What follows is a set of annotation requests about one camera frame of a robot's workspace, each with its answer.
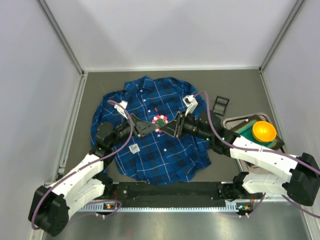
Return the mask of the pink pompom brooch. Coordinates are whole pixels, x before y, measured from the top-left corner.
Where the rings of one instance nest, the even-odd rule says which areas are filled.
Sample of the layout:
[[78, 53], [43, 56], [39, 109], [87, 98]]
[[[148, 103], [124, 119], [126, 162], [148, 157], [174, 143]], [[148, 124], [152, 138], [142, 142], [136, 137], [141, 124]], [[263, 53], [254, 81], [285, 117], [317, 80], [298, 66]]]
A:
[[158, 125], [158, 127], [155, 129], [155, 132], [161, 133], [162, 131], [160, 130], [160, 127], [168, 123], [168, 118], [164, 115], [157, 115], [153, 117], [152, 123]]

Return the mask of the blue plaid button shirt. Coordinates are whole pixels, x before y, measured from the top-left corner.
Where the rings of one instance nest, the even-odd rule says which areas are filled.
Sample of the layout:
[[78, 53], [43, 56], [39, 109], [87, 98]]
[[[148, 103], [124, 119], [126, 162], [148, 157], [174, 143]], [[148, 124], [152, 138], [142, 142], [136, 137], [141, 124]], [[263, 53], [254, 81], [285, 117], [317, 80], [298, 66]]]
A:
[[[187, 107], [183, 98], [198, 91], [189, 82], [165, 77], [151, 79], [144, 76], [124, 83], [122, 90], [105, 94], [92, 118], [90, 143], [96, 143], [98, 126], [110, 122], [114, 127], [124, 123], [124, 118], [110, 104], [127, 102], [127, 111], [139, 119], [151, 122], [157, 115], [164, 115], [168, 122]], [[138, 144], [140, 152], [132, 154], [129, 146]], [[210, 166], [209, 144], [199, 137], [186, 134], [175, 138], [164, 132], [151, 132], [143, 138], [133, 136], [127, 146], [115, 156], [119, 172], [137, 181], [156, 185], [188, 182], [197, 171]]]

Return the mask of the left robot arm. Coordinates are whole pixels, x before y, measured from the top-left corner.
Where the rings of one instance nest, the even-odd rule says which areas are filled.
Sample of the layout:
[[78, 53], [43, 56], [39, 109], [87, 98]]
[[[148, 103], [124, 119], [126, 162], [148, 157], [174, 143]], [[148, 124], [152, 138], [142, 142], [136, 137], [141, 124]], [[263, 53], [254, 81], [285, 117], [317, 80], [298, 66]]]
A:
[[28, 216], [31, 227], [53, 237], [60, 234], [78, 210], [104, 194], [106, 181], [100, 173], [116, 155], [113, 147], [125, 146], [133, 135], [141, 138], [159, 127], [155, 120], [143, 121], [134, 114], [119, 128], [110, 122], [100, 124], [96, 144], [84, 159], [57, 182], [35, 191]]

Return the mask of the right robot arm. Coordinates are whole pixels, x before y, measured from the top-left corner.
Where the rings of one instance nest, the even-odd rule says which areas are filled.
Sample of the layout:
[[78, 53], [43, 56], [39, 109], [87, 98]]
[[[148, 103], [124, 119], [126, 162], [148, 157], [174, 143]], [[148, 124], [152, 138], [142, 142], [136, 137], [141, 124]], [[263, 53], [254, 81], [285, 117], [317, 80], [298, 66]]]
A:
[[201, 138], [217, 154], [268, 171], [265, 174], [241, 172], [233, 179], [237, 191], [283, 195], [307, 207], [311, 207], [316, 200], [320, 189], [320, 168], [308, 153], [296, 156], [259, 145], [224, 128], [221, 119], [212, 111], [203, 111], [198, 118], [179, 112], [160, 130], [176, 138], [184, 135]]

